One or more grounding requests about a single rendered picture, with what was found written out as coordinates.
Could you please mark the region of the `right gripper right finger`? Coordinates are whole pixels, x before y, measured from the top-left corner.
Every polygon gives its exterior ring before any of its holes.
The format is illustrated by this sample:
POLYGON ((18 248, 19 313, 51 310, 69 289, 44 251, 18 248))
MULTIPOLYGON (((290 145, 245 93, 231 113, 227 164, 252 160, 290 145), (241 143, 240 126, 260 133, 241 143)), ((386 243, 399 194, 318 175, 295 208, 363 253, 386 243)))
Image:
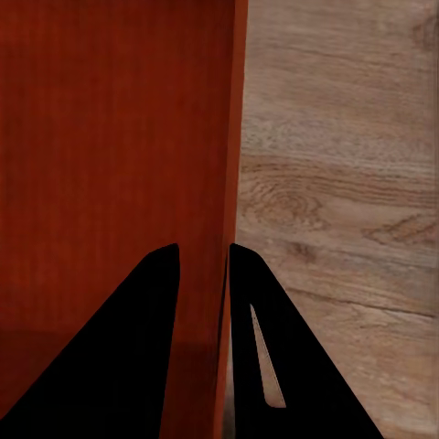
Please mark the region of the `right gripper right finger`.
POLYGON ((383 439, 265 260, 230 244, 236 439, 383 439), (265 402, 253 305, 286 408, 265 402))

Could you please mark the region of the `storage box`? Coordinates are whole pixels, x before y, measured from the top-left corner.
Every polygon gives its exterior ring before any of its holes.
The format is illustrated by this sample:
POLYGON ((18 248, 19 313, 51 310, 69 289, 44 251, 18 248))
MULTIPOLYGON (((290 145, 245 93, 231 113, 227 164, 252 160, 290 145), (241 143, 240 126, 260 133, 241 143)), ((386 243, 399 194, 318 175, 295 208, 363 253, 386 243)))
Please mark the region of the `storage box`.
POLYGON ((248 0, 0 0, 0 420, 150 252, 158 439, 221 439, 248 0))

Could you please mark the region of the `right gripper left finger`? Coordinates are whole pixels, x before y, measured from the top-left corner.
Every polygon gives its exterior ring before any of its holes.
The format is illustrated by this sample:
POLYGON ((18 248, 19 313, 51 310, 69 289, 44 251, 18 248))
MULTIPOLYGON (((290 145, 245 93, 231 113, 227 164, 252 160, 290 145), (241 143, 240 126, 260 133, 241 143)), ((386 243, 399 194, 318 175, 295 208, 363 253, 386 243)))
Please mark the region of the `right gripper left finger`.
POLYGON ((150 252, 0 420, 0 439, 158 439, 180 282, 150 252))

